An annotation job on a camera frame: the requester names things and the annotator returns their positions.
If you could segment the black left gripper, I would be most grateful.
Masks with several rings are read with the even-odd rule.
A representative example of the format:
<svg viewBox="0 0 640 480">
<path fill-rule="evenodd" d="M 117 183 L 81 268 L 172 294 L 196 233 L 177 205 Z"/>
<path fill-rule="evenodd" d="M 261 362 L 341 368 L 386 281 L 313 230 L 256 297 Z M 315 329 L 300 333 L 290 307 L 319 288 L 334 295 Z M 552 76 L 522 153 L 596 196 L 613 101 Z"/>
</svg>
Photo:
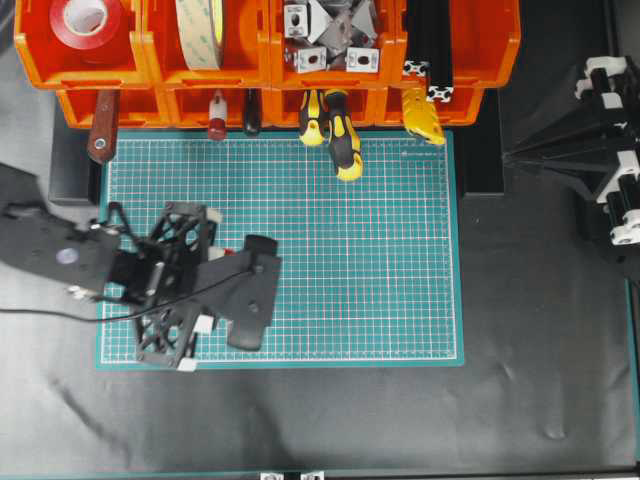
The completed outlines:
<svg viewBox="0 0 640 480">
<path fill-rule="evenodd" d="M 118 202 L 107 206 L 105 225 L 131 241 L 129 251 L 118 253 L 109 280 L 122 287 L 117 302 L 128 314 L 135 342 L 135 358 L 141 363 L 193 372 L 198 366 L 196 327 L 215 323 L 215 316 L 195 301 L 197 268 L 223 255 L 215 236 L 222 214 L 204 204 L 168 202 L 159 220 L 146 235 L 136 234 Z M 278 242 L 262 235 L 247 235 L 244 249 L 253 254 L 276 256 Z M 260 321 L 230 323 L 227 344 L 239 350 L 259 350 L 265 325 Z"/>
</svg>

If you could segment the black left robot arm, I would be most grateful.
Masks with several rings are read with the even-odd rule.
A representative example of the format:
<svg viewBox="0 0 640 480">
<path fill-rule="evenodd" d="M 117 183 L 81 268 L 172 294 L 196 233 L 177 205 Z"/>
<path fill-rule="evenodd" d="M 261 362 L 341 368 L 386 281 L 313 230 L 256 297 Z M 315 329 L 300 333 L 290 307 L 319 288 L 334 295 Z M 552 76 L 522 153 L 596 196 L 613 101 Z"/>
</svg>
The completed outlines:
<svg viewBox="0 0 640 480">
<path fill-rule="evenodd" d="M 123 206 L 82 230 L 47 207 L 35 175 L 1 167 L 1 261 L 58 281 L 81 300 L 128 308 L 139 362 L 193 371 L 197 341 L 229 321 L 229 346 L 261 348 L 276 304 L 276 240 L 248 235 L 233 252 L 215 244 L 219 211 L 169 202 L 151 232 L 136 234 Z"/>
</svg>

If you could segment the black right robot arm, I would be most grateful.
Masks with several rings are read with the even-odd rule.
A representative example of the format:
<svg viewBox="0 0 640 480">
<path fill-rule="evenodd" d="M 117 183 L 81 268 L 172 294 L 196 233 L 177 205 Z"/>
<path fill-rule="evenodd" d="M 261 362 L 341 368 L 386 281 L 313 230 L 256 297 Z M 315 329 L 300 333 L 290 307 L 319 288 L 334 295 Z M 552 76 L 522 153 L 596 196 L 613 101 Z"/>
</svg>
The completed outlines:
<svg viewBox="0 0 640 480">
<path fill-rule="evenodd" d="M 639 68 L 629 56 L 590 57 L 578 101 L 503 156 L 506 166 L 576 195 L 578 231 L 633 284 L 639 282 Z"/>
</svg>

